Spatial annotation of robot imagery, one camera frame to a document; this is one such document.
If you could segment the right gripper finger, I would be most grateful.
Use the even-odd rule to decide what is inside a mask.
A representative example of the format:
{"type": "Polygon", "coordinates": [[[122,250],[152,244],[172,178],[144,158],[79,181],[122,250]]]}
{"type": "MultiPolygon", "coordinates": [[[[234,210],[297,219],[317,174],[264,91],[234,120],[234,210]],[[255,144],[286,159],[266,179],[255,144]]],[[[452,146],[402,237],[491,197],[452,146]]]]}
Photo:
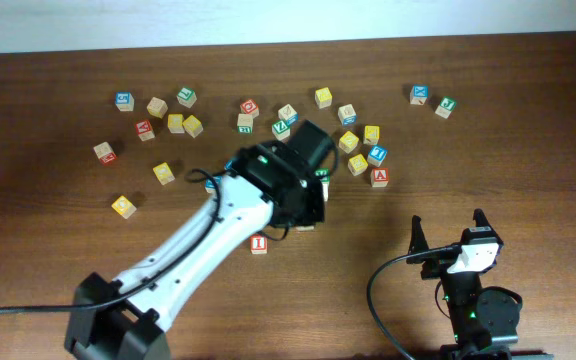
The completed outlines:
{"type": "Polygon", "coordinates": [[[490,223],[487,220],[484,211],[480,208],[476,208],[473,212],[473,221],[477,228],[489,228],[490,223]]]}
{"type": "Polygon", "coordinates": [[[411,220],[411,240],[408,247],[408,258],[406,259],[406,263],[423,263],[426,259],[424,252],[428,250],[428,243],[421,226],[421,218],[417,215],[413,215],[411,220]]]}

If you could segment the red I block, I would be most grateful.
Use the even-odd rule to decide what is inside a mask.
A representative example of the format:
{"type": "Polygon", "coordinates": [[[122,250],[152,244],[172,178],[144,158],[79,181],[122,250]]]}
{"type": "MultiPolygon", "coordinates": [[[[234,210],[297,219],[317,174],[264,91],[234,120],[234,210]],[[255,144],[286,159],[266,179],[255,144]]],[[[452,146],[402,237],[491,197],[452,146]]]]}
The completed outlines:
{"type": "Polygon", "coordinates": [[[268,252],[268,239],[261,235],[251,236],[250,251],[254,255],[266,254],[268,252]]]}

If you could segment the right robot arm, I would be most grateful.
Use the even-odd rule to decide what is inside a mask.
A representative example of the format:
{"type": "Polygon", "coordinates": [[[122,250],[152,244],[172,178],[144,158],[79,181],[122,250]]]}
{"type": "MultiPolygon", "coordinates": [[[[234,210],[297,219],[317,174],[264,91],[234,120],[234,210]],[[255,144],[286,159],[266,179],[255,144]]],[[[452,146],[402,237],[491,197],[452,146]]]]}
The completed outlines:
{"type": "Polygon", "coordinates": [[[413,216],[406,262],[420,264],[421,278],[438,279],[444,291],[455,343],[440,348],[442,359],[510,359],[523,300],[508,289],[482,286],[480,276],[496,265],[504,242],[481,209],[473,220],[458,242],[431,249],[421,218],[413,216]]]}

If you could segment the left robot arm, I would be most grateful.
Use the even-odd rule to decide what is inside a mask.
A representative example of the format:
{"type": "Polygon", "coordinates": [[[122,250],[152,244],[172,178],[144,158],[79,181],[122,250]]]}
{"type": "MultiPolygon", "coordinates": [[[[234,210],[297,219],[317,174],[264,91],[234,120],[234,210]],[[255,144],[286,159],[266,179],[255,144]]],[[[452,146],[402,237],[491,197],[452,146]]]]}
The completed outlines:
{"type": "Polygon", "coordinates": [[[75,290],[64,348],[77,359],[168,359],[166,333],[195,290],[244,240],[265,227],[289,230],[324,219],[317,169],[337,156],[310,121],[287,141],[240,149],[204,205],[158,249],[112,281],[90,274],[75,290]]]}

